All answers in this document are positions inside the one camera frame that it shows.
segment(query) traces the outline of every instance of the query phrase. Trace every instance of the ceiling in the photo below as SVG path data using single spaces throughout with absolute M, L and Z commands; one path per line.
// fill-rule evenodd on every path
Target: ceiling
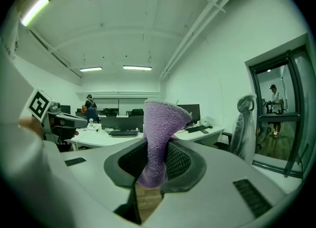
M 158 77 L 206 0 L 51 0 L 30 24 L 76 72 L 151 66 Z

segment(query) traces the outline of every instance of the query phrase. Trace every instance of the window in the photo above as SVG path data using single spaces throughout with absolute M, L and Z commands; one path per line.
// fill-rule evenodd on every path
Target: window
M 298 65 L 299 59 L 296 57 L 302 56 L 298 52 L 304 52 L 306 61 L 308 56 L 305 47 L 300 47 L 250 67 L 257 94 L 256 153 L 253 164 L 286 177 L 303 176 L 306 165 L 302 166 L 302 154 L 308 153 L 309 156 L 303 142 L 304 138 L 312 139 L 308 134 L 303 135 L 307 121 L 298 66 L 302 68 L 306 64 Z

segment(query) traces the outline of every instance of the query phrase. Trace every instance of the keyboard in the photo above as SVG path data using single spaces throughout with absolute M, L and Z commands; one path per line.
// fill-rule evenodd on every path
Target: keyboard
M 111 131 L 109 133 L 112 137 L 136 137 L 138 131 Z
M 192 132 L 197 132 L 197 131 L 201 131 L 201 130 L 205 130 L 207 129 L 207 127 L 201 125 L 201 126 L 196 126 L 196 127 L 192 127 L 192 128 L 187 128 L 186 131 L 188 131 L 189 133 Z

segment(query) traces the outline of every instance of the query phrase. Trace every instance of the fluorescent light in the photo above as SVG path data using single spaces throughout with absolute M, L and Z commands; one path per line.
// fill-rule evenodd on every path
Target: fluorescent light
M 103 70 L 101 67 L 96 67 L 96 68 L 81 68 L 81 72 L 88 72 L 88 71 L 98 71 L 98 70 Z
M 123 66 L 124 69 L 145 70 L 150 71 L 151 67 L 138 67 L 138 66 Z
M 49 0 L 38 0 L 32 8 L 26 13 L 21 23 L 28 26 L 31 20 L 49 3 Z

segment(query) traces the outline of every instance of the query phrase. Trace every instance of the fuzzy purple cloth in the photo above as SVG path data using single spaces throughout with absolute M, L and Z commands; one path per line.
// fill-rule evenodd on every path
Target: fuzzy purple cloth
M 192 119 L 181 107 L 171 103 L 145 101 L 144 137 L 148 141 L 148 163 L 138 183 L 147 188 L 156 188 L 167 179 L 164 151 L 171 136 Z

